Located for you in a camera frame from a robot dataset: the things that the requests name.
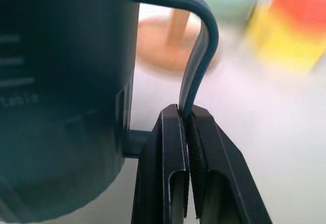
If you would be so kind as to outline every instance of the wooden base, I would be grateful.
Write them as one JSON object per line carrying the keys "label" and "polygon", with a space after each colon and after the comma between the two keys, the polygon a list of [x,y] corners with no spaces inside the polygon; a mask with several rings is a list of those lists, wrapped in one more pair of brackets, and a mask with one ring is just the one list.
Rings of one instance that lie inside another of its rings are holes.
{"label": "wooden base", "polygon": [[[169,45],[167,43],[169,21],[159,18],[144,20],[139,24],[138,29],[138,60],[152,67],[183,73],[199,31],[200,28],[198,26],[189,24],[184,32],[181,43],[178,45]],[[216,63],[217,59],[218,55],[216,54],[210,65],[210,69]]]}

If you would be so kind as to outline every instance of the mug handle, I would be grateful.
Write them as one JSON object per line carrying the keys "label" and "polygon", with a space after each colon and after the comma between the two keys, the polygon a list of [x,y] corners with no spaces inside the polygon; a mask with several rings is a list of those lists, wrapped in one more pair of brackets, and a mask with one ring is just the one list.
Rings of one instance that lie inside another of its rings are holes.
{"label": "mug handle", "polygon": [[219,30],[216,20],[203,0],[132,0],[137,3],[146,3],[183,9],[196,14],[201,18],[201,29],[193,47],[188,64],[183,75],[179,111],[183,119],[190,116],[200,83],[215,55],[219,43]]}

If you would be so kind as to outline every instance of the mug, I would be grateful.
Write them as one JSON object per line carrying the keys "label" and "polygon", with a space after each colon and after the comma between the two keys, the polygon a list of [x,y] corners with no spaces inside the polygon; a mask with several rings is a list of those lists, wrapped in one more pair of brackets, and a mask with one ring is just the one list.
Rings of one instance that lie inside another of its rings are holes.
{"label": "mug", "polygon": [[202,19],[180,92],[187,117],[218,45],[202,0],[0,0],[0,220],[68,214],[114,181],[129,142],[139,3]]}

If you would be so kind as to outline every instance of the red object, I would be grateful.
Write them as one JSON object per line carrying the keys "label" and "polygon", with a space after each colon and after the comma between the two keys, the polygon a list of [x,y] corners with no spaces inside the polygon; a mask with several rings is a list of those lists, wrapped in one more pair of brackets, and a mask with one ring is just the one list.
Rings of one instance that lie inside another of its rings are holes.
{"label": "red object", "polygon": [[288,15],[299,28],[326,34],[326,0],[273,0],[271,8]]}

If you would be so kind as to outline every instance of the blurry background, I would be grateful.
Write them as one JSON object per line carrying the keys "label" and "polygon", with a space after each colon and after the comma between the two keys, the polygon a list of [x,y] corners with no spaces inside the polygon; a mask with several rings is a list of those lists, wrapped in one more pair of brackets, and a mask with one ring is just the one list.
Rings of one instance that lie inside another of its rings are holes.
{"label": "blurry background", "polygon": [[[206,1],[220,27],[221,57],[205,76],[195,104],[208,109],[242,151],[273,223],[325,224],[325,56],[305,74],[269,66],[243,37],[253,3],[269,0]],[[167,8],[141,5],[140,21],[169,14]],[[191,21],[198,24],[194,16]],[[159,112],[177,103],[181,80],[137,62],[131,128],[152,130]],[[98,199],[47,224],[130,223],[136,171],[137,160],[127,159]],[[191,191],[189,201],[185,224],[199,223]]]}

